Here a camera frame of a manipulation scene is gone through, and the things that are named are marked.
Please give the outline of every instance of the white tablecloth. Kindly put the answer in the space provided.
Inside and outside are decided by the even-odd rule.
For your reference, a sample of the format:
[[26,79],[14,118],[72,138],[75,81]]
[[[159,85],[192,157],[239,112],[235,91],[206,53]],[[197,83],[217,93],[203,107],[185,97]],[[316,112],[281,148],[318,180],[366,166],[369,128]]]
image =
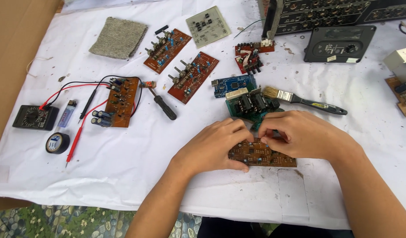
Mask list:
[[[232,34],[200,50],[220,60],[187,105],[170,96],[168,74],[174,66],[191,61],[199,50],[188,43],[162,74],[143,65],[145,47],[156,40],[154,31],[168,24],[189,34],[185,19],[188,4],[181,0],[143,3],[55,16],[42,40],[30,73],[26,77],[3,137],[0,141],[0,196],[27,199],[39,204],[85,205],[136,210],[163,174],[171,157],[203,127],[229,116],[225,101],[213,96],[211,80],[239,74],[233,46],[260,40],[261,24],[249,27],[234,39],[238,27],[260,18],[255,0],[241,2],[206,0],[191,2],[201,12],[217,5]],[[132,59],[117,60],[93,55],[94,44],[107,17],[148,24],[149,30]],[[261,54],[262,73],[258,84],[272,85],[310,99],[340,106],[347,116],[322,113],[301,105],[282,103],[285,110],[308,110],[343,129],[362,144],[375,168],[406,208],[406,118],[396,106],[397,99],[384,79],[392,73],[382,59],[395,49],[406,48],[406,35],[398,22],[378,27],[360,63],[304,63],[303,49],[310,33],[276,37],[276,51]],[[58,78],[70,74],[63,82]],[[53,133],[22,130],[11,125],[19,106],[41,105],[59,87],[73,80],[94,81],[105,75],[138,76],[158,82],[156,93],[177,113],[170,121],[142,92],[137,113],[129,128],[103,128],[86,123],[73,160],[65,168],[68,151],[49,154],[44,146]],[[64,110],[68,100],[78,100],[67,129],[73,140],[78,117],[94,87],[68,89],[54,106]],[[92,105],[107,99],[109,91],[98,89]],[[181,211],[240,221],[260,221],[348,229],[348,220],[336,175],[325,160],[299,158],[293,169],[251,167],[249,173],[213,171],[195,176],[187,188]]]

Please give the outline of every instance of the pebble pattern floor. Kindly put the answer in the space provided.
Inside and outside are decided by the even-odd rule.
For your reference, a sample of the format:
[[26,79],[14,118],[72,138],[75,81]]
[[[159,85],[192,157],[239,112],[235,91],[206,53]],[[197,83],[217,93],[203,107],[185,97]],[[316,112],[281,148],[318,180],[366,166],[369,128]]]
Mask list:
[[[124,238],[135,211],[46,206],[0,211],[0,238]],[[169,238],[196,238],[202,218],[179,213]],[[268,236],[277,224],[261,223]]]

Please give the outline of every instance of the cardboard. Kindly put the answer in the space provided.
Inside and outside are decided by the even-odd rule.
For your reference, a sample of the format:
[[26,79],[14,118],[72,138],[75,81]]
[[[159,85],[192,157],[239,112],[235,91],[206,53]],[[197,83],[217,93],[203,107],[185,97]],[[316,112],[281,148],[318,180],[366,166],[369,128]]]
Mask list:
[[[0,138],[60,0],[0,1]],[[0,210],[30,202],[0,198]]]

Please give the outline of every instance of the gray cloth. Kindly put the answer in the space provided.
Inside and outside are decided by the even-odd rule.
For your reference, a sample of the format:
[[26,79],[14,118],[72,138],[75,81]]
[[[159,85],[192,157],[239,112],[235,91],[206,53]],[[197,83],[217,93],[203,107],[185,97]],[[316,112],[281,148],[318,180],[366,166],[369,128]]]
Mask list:
[[147,32],[147,25],[108,17],[89,52],[115,59],[132,57]]

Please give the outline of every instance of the black screwdriver handle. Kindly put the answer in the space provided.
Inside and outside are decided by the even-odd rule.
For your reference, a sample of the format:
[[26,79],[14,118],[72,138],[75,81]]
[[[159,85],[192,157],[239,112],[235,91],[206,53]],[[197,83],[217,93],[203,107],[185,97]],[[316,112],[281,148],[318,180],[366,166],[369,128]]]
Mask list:
[[307,106],[311,106],[312,108],[317,108],[322,111],[326,111],[326,112],[337,114],[337,115],[347,115],[346,110],[339,108],[337,106],[331,105],[331,104],[323,103],[323,102],[315,102],[315,101],[311,101],[311,100],[302,99],[301,104],[305,104]]
[[84,107],[84,110],[81,113],[81,116],[79,116],[79,120],[82,120],[84,118],[85,114],[87,114],[88,107],[90,106],[91,102],[93,101],[93,98],[94,98],[94,95],[96,94],[96,92],[97,92],[97,89],[94,89],[93,93],[91,94],[91,96],[89,97],[89,99],[87,101],[87,104]]
[[169,119],[171,119],[172,121],[176,119],[176,114],[172,111],[172,109],[168,105],[166,105],[161,96],[159,95],[155,96],[154,101],[163,109],[163,111],[169,117]]

